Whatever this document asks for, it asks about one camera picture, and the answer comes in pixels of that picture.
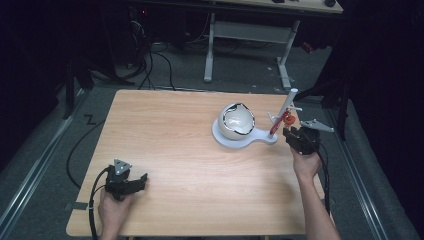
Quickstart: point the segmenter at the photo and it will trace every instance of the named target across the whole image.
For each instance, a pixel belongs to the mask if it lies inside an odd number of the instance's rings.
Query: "handheld controller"
[[[300,124],[302,126],[299,129],[284,128],[283,135],[286,137],[286,142],[302,155],[309,155],[319,150],[321,144],[319,130],[334,132],[333,128],[329,128],[317,120],[301,121]]]
[[[144,190],[147,173],[134,181],[128,181],[131,164],[115,159],[115,166],[109,166],[105,190],[116,200],[122,201],[126,195]]]

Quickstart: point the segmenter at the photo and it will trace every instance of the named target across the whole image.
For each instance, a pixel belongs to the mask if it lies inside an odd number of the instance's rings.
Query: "equipment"
[[[115,159],[115,166],[109,166],[105,190],[113,195],[116,200],[122,201],[125,195],[144,190],[147,173],[140,179],[128,181],[131,164]]]
[[[96,189],[97,182],[103,173],[108,173],[105,190],[111,193],[113,198],[118,201],[124,200],[125,196],[128,194],[144,190],[146,185],[147,173],[138,180],[128,181],[127,178],[130,175],[130,168],[132,165],[116,158],[114,160],[114,164],[114,166],[109,165],[107,168],[103,169],[94,181],[93,188],[91,190],[90,201],[88,202],[88,218],[90,221],[90,229],[93,240],[98,239],[96,224],[94,222],[94,194],[98,190]]]
[[[309,155],[318,152],[321,139],[319,130],[334,132],[333,128],[329,128],[317,120],[301,121],[302,127],[299,130],[295,127],[283,129],[283,135],[286,142],[297,152],[303,155]]]

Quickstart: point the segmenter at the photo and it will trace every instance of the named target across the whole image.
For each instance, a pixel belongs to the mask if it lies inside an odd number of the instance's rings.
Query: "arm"
[[[101,240],[118,239],[133,198],[134,194],[131,194],[123,201],[116,201],[112,194],[105,192],[104,189],[101,190],[99,205],[99,215],[103,225]]]
[[[341,239],[315,189],[314,176],[321,168],[318,154],[301,155],[292,148],[290,150],[293,154],[293,167],[302,196],[307,238],[309,240]]]

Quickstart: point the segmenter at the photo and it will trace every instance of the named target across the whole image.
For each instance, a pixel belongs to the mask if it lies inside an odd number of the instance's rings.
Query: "dark background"
[[[340,4],[352,22],[341,26],[302,21],[295,46],[307,42],[314,48],[334,47],[316,87],[337,82],[315,94],[336,92],[330,106],[337,107],[342,90],[348,89],[382,169],[423,236],[418,225],[424,212],[423,2],[343,0]],[[187,40],[186,31],[197,36],[203,23],[196,19],[205,15],[170,9],[152,9],[149,14],[152,34],[179,47]],[[96,3],[78,1],[14,1],[2,7],[1,169],[56,106],[55,94],[68,77],[70,61],[80,66],[75,75],[85,86],[90,86],[89,68],[116,74],[116,46],[111,45],[113,38],[102,17]],[[335,30],[344,31],[340,35]]]

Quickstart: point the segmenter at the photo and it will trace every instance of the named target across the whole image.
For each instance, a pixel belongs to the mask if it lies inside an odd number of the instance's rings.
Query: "black controller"
[[[113,195],[116,200],[122,201],[126,195],[144,190],[147,181],[147,173],[140,179],[128,181],[129,168],[120,171],[120,167],[109,166],[105,189]]]
[[[321,143],[320,133],[316,129],[300,127],[299,130],[295,127],[283,129],[283,135],[286,137],[286,142],[298,153],[309,155],[319,150]]]

